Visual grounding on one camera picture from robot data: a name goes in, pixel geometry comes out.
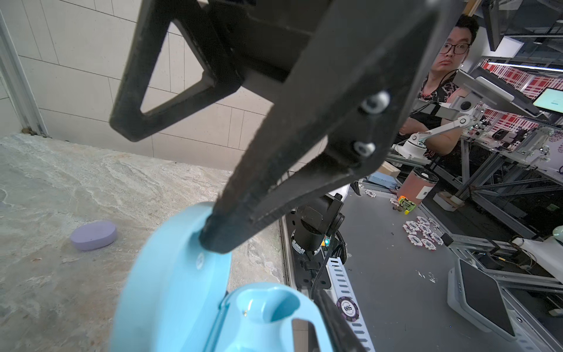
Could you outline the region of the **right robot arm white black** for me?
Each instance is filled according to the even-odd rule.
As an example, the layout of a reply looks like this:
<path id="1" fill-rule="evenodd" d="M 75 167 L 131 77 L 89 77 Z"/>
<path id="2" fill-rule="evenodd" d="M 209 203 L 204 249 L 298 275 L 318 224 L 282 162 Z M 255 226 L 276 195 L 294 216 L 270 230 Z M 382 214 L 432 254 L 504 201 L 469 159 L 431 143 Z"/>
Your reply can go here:
<path id="1" fill-rule="evenodd" d="M 192 278 L 296 212 L 296 243 L 314 251 L 337 231 L 340 204 L 309 204 L 383 163 L 462 1 L 144 1 L 111 127 L 138 142 L 244 87 L 272 106 L 211 206 L 162 225 L 130 274 Z M 202 78 L 149 111 L 141 105 L 175 25 Z"/>

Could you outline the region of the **purple earbud charging case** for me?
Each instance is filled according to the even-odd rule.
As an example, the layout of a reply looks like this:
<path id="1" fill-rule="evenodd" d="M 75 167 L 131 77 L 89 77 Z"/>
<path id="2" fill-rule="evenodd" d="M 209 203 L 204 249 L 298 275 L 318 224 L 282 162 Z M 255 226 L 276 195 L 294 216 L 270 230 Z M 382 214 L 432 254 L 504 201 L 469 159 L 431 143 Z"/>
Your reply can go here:
<path id="1" fill-rule="evenodd" d="M 117 226 L 110 221 L 97 221 L 75 229 L 70 241 L 76 249 L 87 252 L 103 248 L 117 239 Z"/>

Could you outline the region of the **blue earbud charging case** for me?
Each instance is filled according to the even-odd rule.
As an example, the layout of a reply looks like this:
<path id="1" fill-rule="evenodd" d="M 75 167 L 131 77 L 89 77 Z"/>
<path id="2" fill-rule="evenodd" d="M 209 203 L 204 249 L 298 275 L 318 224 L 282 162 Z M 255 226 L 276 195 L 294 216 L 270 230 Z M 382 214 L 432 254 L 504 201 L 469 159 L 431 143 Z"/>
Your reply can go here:
<path id="1" fill-rule="evenodd" d="M 112 351 L 293 351 L 293 322 L 331 351 L 319 308 L 297 290 L 256 282 L 228 291 L 231 254 L 199 243 L 212 204 L 186 208 L 149 238 L 117 305 Z"/>

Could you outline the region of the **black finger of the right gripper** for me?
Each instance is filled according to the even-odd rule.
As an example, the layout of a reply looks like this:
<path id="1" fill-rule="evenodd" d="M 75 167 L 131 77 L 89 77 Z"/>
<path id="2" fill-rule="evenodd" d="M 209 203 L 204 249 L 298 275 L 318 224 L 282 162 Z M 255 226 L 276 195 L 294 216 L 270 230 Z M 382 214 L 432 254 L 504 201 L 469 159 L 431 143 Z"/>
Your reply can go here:
<path id="1" fill-rule="evenodd" d="M 332 1 L 199 241 L 225 254 L 383 163 L 464 1 Z"/>
<path id="2" fill-rule="evenodd" d="M 235 93 L 234 58 L 210 1 L 141 1 L 110 126 L 139 142 Z"/>

